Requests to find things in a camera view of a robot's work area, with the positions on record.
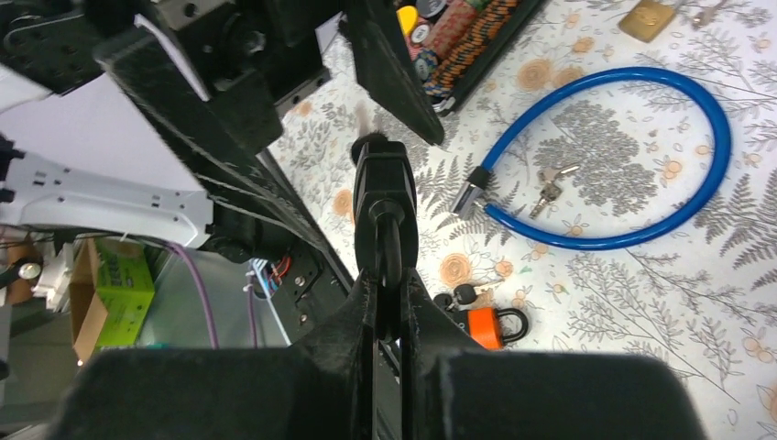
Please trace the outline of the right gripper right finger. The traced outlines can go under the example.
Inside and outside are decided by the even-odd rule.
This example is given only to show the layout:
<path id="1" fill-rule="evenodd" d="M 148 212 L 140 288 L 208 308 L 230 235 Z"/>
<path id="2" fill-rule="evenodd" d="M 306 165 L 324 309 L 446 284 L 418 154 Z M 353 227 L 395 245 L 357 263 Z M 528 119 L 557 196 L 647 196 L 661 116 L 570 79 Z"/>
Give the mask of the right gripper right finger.
<path id="1" fill-rule="evenodd" d="M 653 357 L 489 351 L 406 269 L 401 290 L 406 439 L 702 439 L 684 387 Z"/>

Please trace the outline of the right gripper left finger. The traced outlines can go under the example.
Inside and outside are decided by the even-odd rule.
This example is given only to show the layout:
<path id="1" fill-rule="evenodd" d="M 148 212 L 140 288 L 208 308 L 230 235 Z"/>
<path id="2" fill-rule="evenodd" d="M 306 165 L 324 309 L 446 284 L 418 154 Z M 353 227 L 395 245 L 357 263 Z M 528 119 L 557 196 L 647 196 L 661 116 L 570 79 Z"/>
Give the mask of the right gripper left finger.
<path id="1" fill-rule="evenodd" d="M 287 347 L 119 349 L 89 360 L 49 439 L 373 439 L 377 283 Z"/>

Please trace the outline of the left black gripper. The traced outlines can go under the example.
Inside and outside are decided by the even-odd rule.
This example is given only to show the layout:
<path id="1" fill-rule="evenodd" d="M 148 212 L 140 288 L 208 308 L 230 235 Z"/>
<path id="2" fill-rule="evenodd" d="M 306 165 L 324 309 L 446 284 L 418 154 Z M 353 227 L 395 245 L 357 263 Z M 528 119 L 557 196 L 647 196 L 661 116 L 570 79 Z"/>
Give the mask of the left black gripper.
<path id="1" fill-rule="evenodd" d="M 443 125 L 421 87 L 393 3 L 341 6 L 359 85 L 424 141 L 441 144 Z M 279 260 L 304 241 L 344 286 L 352 284 L 268 152 L 303 90 L 326 81 L 317 30 L 339 11 L 335 1 L 140 1 L 136 17 L 147 20 L 148 30 L 127 30 L 94 49 L 102 70 L 213 202 L 202 250 L 235 263 Z"/>

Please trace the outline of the orange black padlock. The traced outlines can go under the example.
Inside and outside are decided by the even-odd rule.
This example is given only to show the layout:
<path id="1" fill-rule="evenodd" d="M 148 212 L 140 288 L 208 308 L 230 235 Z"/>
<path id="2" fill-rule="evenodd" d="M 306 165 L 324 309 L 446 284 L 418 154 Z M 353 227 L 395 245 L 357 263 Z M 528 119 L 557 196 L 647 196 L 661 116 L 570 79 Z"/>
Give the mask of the orange black padlock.
<path id="1" fill-rule="evenodd" d="M 528 316 L 519 309 L 496 309 L 492 307 L 470 309 L 465 313 L 467 333 L 483 348 L 500 350 L 524 338 L 530 331 Z M 520 321 L 517 333 L 507 334 L 502 330 L 501 319 L 514 317 Z"/>

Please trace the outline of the small brass padlock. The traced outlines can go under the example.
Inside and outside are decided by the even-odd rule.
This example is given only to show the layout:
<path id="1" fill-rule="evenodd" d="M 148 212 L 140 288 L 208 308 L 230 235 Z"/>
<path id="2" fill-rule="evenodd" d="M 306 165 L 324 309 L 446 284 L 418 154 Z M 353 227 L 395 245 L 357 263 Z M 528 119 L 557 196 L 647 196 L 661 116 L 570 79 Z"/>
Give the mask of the small brass padlock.
<path id="1" fill-rule="evenodd" d="M 691 18 L 692 28 L 699 30 L 709 25 L 717 11 L 727 3 L 728 0 L 721 0 L 714 5 L 703 7 Z M 675 1 L 672 5 L 641 0 L 620 19 L 618 29 L 638 41 L 650 43 L 672 23 L 685 4 L 685 0 Z"/>

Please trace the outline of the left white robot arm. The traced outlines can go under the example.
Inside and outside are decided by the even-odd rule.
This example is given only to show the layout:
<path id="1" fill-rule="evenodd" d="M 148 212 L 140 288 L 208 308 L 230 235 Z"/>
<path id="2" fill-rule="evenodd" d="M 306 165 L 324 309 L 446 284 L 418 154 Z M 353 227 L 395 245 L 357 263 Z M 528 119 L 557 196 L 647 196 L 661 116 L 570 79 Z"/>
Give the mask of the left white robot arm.
<path id="1" fill-rule="evenodd" d="M 430 143 L 443 127 L 417 83 L 392 1 L 4 1 L 1 64 L 56 95 L 114 82 L 200 184 L 102 176 L 1 141 L 1 221 L 61 242 L 129 235 L 234 261 L 329 244 L 259 155 L 329 79 L 317 28 L 337 18 L 358 83 Z"/>

